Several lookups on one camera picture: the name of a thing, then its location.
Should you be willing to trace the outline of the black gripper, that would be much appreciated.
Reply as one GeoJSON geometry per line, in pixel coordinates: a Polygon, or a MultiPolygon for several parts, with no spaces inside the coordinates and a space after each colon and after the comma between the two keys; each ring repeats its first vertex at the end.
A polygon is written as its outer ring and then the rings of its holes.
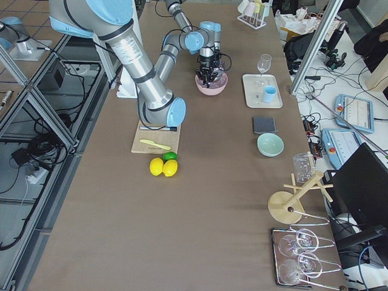
{"type": "Polygon", "coordinates": [[[199,69],[196,69],[195,73],[200,84],[205,85],[206,88],[209,88],[211,84],[217,82],[219,76],[222,75],[220,58],[220,50],[218,48],[203,47],[199,50],[199,69]]]}

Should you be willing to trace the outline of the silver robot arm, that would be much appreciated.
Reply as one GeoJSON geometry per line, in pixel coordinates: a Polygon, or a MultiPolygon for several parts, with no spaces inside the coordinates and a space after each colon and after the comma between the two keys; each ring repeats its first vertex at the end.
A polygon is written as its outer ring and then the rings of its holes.
{"type": "Polygon", "coordinates": [[[224,74],[221,65],[221,24],[203,21],[194,28],[181,9],[182,1],[166,1],[166,8],[177,23],[180,32],[167,34],[162,42],[162,49],[156,62],[156,72],[164,82],[167,80],[181,51],[198,54],[199,67],[195,70],[196,77],[202,86],[209,88],[219,81],[224,74]]]}
{"type": "Polygon", "coordinates": [[[108,43],[142,96],[139,115],[151,124],[177,127],[186,104],[165,88],[133,30],[131,1],[50,1],[50,23],[57,32],[108,43]]]}

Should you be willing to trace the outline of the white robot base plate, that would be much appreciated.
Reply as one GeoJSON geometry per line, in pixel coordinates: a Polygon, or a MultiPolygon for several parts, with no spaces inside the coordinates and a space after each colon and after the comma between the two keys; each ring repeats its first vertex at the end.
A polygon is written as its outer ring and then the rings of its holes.
{"type": "Polygon", "coordinates": [[[127,69],[123,66],[118,81],[119,87],[116,96],[121,99],[136,99],[138,89],[127,69]]]}

